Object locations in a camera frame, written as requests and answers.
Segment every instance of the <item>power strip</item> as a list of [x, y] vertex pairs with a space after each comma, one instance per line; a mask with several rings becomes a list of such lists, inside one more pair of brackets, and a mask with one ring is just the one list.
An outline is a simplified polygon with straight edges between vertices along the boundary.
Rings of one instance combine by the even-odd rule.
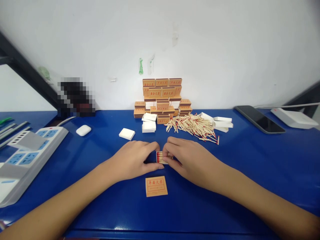
[[47, 127], [39, 129], [36, 134], [44, 138], [38, 150], [18, 149], [2, 166], [6, 167], [10, 164], [17, 166], [17, 170], [21, 167], [28, 169], [20, 177], [8, 178], [8, 175], [0, 175], [0, 208], [15, 204], [19, 200], [68, 134], [68, 130], [63, 127]]

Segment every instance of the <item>blue table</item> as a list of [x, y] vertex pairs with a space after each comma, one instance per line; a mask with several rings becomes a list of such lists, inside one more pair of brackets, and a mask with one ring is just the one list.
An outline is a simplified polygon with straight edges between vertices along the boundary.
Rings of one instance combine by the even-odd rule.
[[[230, 117], [234, 128], [219, 132], [220, 145], [199, 141], [226, 164], [240, 170], [266, 189], [320, 215], [320, 131], [285, 126], [270, 112], [266, 115], [285, 134], [267, 135], [235, 110], [196, 110], [215, 117]], [[83, 124], [92, 131], [80, 137]], [[64, 125], [70, 133], [48, 160], [30, 187], [13, 206], [0, 209], [0, 219], [12, 223], [50, 197], [70, 186], [95, 166], [110, 158], [127, 140], [122, 128], [136, 132], [134, 140], [157, 141], [168, 136], [197, 141], [185, 132], [141, 132], [141, 119], [133, 111], [99, 111], [96, 117], [75, 118]], [[145, 178], [165, 176], [168, 195], [146, 198]], [[96, 198], [75, 219], [67, 237], [119, 239], [276, 239], [252, 212], [219, 194], [188, 182], [169, 166], [144, 176], [119, 182]]]
[[[46, 127], [51, 123], [57, 116], [57, 111], [37, 111], [37, 112], [0, 112], [0, 120], [12, 117], [13, 120], [6, 122], [5, 125], [1, 125], [1, 129], [4, 127], [15, 123], [17, 125], [23, 123], [24, 121], [29, 122], [28, 124], [21, 127], [19, 130], [11, 134], [10, 136], [3, 139], [0, 143], [9, 139], [10, 137], [22, 131], [26, 127], [31, 127], [30, 131], [36, 132], [40, 128]], [[6, 146], [0, 149], [0, 162], [5, 162], [17, 149], [14, 147]]]

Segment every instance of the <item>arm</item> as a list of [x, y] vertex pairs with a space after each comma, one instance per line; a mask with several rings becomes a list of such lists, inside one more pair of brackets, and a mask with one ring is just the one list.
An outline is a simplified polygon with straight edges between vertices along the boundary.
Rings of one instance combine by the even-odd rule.
[[264, 189], [241, 172], [219, 161], [200, 144], [169, 137], [163, 160], [194, 184], [222, 194], [258, 215], [282, 239], [319, 239], [317, 216]]
[[116, 182], [163, 169], [160, 163], [143, 163], [154, 150], [160, 150], [156, 142], [128, 142], [112, 158], [5, 229], [0, 239], [56, 240], [92, 200]]

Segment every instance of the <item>smartphone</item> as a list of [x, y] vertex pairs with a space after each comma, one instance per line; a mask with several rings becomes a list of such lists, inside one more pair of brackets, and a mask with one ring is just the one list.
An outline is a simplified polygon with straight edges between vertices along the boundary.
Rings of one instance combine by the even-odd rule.
[[236, 106], [234, 109], [240, 112], [246, 119], [266, 134], [279, 134], [286, 132], [286, 130], [252, 106]]

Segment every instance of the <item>green mark on wall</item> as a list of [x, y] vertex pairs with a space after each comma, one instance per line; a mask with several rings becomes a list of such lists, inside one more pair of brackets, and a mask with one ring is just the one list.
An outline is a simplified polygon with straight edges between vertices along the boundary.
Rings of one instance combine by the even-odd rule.
[[139, 62], [140, 62], [139, 74], [142, 75], [143, 74], [142, 58], [139, 58]]
[[50, 78], [50, 73], [49, 73], [49, 71], [48, 71], [45, 67], [39, 67], [39, 68], [38, 68], [38, 71], [41, 73], [41, 75], [42, 75], [45, 79], [47, 79], [48, 81], [51, 80], [51, 78]]

